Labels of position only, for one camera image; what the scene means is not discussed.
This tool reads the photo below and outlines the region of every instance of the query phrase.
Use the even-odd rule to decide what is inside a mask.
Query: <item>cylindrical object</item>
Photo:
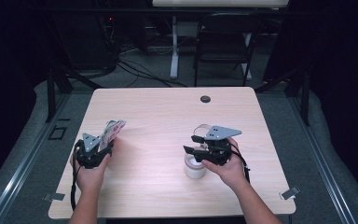
[[[206,168],[201,162],[197,162],[193,155],[185,154],[185,173],[193,179],[200,179],[205,175]]]

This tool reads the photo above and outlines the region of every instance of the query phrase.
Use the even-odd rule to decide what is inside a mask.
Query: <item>round black object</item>
[[[211,97],[209,97],[209,96],[207,96],[207,95],[203,95],[203,96],[201,96],[201,101],[203,102],[203,103],[209,103],[209,102],[211,102]]]

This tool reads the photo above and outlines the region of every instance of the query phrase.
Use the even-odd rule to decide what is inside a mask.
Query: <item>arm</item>
[[[228,138],[228,142],[238,148],[237,142],[232,138]],[[202,161],[202,164],[218,174],[237,195],[246,223],[281,223],[246,180],[240,158],[232,155],[230,161],[223,166],[215,165],[209,161]]]
[[[97,168],[80,168],[76,183],[81,190],[81,195],[69,223],[97,223],[98,198],[103,185],[103,174],[109,160],[110,156],[106,155]]]

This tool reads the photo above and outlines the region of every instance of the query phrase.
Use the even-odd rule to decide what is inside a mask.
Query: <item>black chair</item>
[[[254,51],[255,38],[263,28],[263,22],[255,15],[239,13],[214,13],[201,18],[197,31],[197,46],[193,67],[194,86],[197,86],[199,62],[247,63],[242,86]],[[245,36],[250,35],[246,44]]]

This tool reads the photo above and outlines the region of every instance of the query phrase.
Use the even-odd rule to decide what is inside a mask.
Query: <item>human hand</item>
[[[71,159],[70,161],[71,165],[74,166],[73,160]],[[88,192],[99,194],[103,185],[103,174],[109,161],[110,155],[106,154],[100,165],[94,169],[80,167],[79,163],[76,161],[76,171],[80,167],[80,170],[77,172],[76,183],[82,191],[82,194]]]
[[[231,137],[229,137],[227,140],[230,144],[235,146],[235,147],[231,147],[231,149],[240,153],[237,150],[238,143]],[[202,164],[210,171],[219,175],[222,181],[234,191],[236,187],[242,185],[244,182],[248,183],[243,171],[243,163],[241,159],[234,154],[231,155],[230,160],[227,163],[225,163],[223,166],[216,165],[206,160],[203,160]]]

